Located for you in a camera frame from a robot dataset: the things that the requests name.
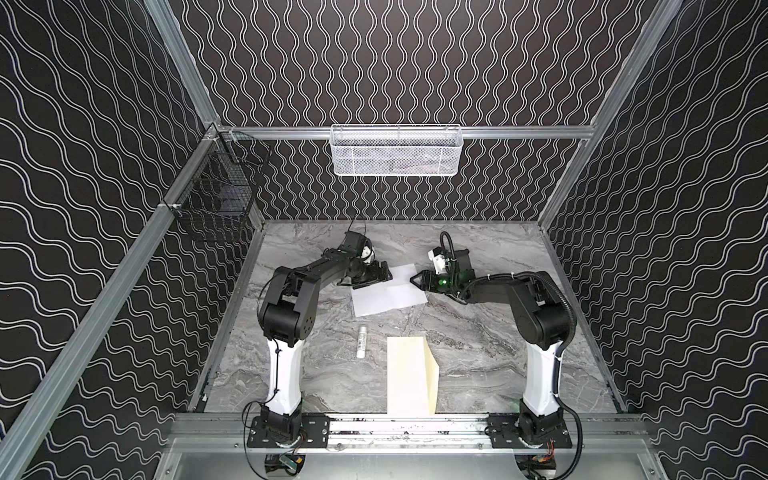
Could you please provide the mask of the cream envelope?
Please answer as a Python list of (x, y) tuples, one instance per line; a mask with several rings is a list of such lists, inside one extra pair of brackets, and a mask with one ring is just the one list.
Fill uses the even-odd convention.
[(418, 418), (437, 409), (440, 368), (425, 337), (387, 339), (387, 414)]

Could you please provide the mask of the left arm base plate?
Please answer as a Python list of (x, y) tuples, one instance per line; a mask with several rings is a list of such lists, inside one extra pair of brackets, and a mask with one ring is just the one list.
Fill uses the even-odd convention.
[(248, 430), (246, 446), (251, 449), (319, 449), (328, 445), (330, 418), (318, 413), (297, 416), (257, 417)]

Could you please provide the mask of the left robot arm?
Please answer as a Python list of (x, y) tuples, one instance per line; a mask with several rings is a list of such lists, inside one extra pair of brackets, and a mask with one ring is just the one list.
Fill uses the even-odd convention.
[(321, 291), (333, 283), (356, 290), (391, 279), (387, 263), (376, 259), (372, 241), (351, 230), (339, 246), (323, 250), (318, 259), (275, 270), (258, 310), (262, 333), (274, 344), (263, 417), (282, 420), (301, 411), (303, 350), (316, 322)]

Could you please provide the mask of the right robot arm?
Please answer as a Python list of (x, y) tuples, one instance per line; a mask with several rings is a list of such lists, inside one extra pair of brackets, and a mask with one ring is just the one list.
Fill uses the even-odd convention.
[(527, 343), (526, 386), (520, 413), (543, 420), (565, 410), (560, 397), (563, 353), (577, 327), (574, 309), (549, 273), (523, 271), (476, 275), (467, 249), (455, 248), (442, 231), (439, 245), (428, 252), (432, 262), (409, 279), (424, 292), (463, 304), (506, 304), (518, 333)]

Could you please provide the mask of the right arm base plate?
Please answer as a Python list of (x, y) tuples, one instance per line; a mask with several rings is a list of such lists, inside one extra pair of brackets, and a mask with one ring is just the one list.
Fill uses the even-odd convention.
[(530, 413), (490, 414), (484, 433), (494, 449), (572, 448), (563, 413), (537, 417)]

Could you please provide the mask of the white paper letter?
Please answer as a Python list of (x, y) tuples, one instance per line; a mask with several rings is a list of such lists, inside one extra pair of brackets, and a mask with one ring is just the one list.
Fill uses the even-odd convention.
[(392, 267), (391, 273), (393, 275), (392, 280), (352, 290), (356, 318), (417, 306), (427, 302), (425, 292), (410, 282), (410, 279), (417, 273), (414, 264)]

